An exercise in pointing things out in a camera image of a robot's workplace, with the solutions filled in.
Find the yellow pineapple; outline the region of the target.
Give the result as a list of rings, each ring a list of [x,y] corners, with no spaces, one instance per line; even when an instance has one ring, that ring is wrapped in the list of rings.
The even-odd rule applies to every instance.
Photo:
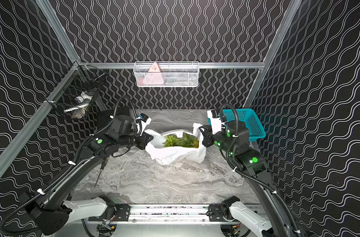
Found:
[[[183,137],[177,137],[174,134],[165,136],[166,141],[163,143],[164,147],[184,147],[184,148],[199,148],[199,140],[193,135],[187,133]]]

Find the white plastic bag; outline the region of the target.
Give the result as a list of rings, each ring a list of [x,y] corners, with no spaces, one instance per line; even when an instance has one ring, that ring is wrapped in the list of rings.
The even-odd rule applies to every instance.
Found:
[[[145,150],[153,160],[163,166],[179,162],[183,159],[200,164],[204,161],[207,150],[206,147],[202,144],[203,136],[198,129],[201,126],[202,125],[199,123],[194,123],[192,131],[186,129],[177,129],[161,134],[152,129],[147,129],[145,132],[152,135],[154,139],[148,143]],[[199,148],[164,147],[163,143],[166,141],[165,136],[174,134],[177,137],[183,137],[184,133],[197,137],[199,140]]]

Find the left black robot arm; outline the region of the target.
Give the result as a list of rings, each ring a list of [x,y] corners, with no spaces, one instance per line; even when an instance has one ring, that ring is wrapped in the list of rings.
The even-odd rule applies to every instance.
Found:
[[[150,117],[146,114],[133,116],[119,114],[115,107],[112,118],[87,137],[77,149],[74,158],[51,181],[33,192],[20,196],[20,206],[7,215],[0,223],[0,233],[5,236],[19,236],[35,231],[51,235],[68,223],[73,208],[64,205],[64,201],[75,186],[96,166],[113,157],[121,148],[137,147],[144,150],[153,140],[153,136],[144,131]],[[8,230],[7,222],[20,211],[26,211],[36,227],[25,230]]]

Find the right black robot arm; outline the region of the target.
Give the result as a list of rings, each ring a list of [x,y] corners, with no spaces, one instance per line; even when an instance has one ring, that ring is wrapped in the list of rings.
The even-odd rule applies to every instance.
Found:
[[[233,173],[251,186],[261,202],[267,218],[245,207],[236,196],[229,197],[220,205],[211,206],[207,212],[210,221],[237,222],[231,227],[235,236],[241,228],[257,237],[305,237],[290,207],[278,190],[271,184],[270,170],[264,156],[251,146],[252,142],[266,136],[264,128],[252,109],[235,109],[224,104],[207,111],[209,124],[199,127],[205,147],[215,145]]]

